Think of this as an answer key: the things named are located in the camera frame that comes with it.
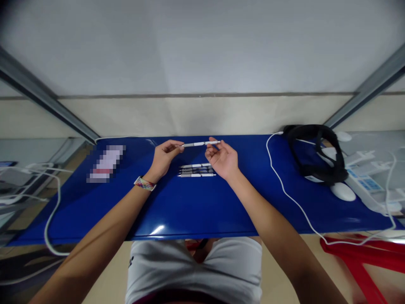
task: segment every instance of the hand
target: hand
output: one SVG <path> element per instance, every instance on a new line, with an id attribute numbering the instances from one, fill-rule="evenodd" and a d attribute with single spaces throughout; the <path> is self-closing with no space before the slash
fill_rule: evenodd
<path id="1" fill-rule="evenodd" d="M 155 155 L 148 173 L 143 176 L 148 182 L 156 184 L 169 170 L 170 163 L 179 153 L 183 153 L 184 143 L 169 139 L 155 148 Z"/>
<path id="2" fill-rule="evenodd" d="M 217 144 L 217 150 L 213 145 L 208 144 L 205 151 L 205 157 L 212 165 L 212 168 L 226 181 L 239 171 L 238 153 L 224 141 Z"/>

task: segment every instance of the metal frame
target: metal frame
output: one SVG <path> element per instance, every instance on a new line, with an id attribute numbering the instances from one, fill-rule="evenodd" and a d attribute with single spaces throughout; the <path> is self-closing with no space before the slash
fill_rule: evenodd
<path id="1" fill-rule="evenodd" d="M 58 100 L 55 93 L 32 75 L 16 59 L 0 47 L 0 79 L 29 98 L 32 102 L 63 121 L 88 142 L 95 144 L 100 136 L 70 112 Z"/>
<path id="2" fill-rule="evenodd" d="M 356 95 L 333 114 L 324 125 L 335 128 L 357 110 L 383 93 L 405 75 L 405 44 L 356 90 Z"/>

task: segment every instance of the bracelet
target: bracelet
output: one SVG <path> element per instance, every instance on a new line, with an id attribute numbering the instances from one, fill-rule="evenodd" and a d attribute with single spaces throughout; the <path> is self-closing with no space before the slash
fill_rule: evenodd
<path id="1" fill-rule="evenodd" d="M 153 189 L 156 187 L 156 184 L 148 182 L 148 181 L 144 180 L 142 177 L 143 177 L 143 175 L 139 176 L 136 179 L 136 181 L 134 182 L 134 185 L 138 186 L 138 187 L 141 187 L 141 188 L 143 188 L 145 190 L 148 190 L 148 191 L 153 191 Z"/>

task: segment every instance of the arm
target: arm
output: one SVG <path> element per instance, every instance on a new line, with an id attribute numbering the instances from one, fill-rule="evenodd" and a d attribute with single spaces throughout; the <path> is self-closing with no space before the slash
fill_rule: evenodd
<path id="1" fill-rule="evenodd" d="M 262 241 L 285 272 L 300 303 L 347 303 L 306 243 L 238 168 L 237 152 L 224 141 L 207 146 L 205 156 L 234 190 Z"/>
<path id="2" fill-rule="evenodd" d="M 152 166 L 143 178 L 156 184 L 172 159 L 184 151 L 180 147 L 183 144 L 168 140 L 157 146 Z M 76 245 L 30 304 L 81 303 L 124 242 L 150 194 L 134 186 Z"/>

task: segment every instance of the black headset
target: black headset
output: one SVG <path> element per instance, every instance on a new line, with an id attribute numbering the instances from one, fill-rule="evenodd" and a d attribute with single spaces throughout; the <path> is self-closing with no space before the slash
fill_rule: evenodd
<path id="1" fill-rule="evenodd" d="M 288 145 L 291 149 L 299 167 L 300 174 L 310 181 L 318 182 L 323 185 L 333 186 L 337 182 L 343 182 L 348 177 L 345 169 L 342 150 L 339 146 L 338 137 L 331 128 L 324 125 L 288 125 L 284 127 L 283 136 L 287 138 Z M 317 165 L 303 165 L 294 150 L 296 139 L 311 140 L 316 138 L 315 150 L 333 163 L 333 167 L 327 168 Z M 322 151 L 321 139 L 324 138 L 331 143 L 336 149 L 336 160 L 330 158 Z"/>

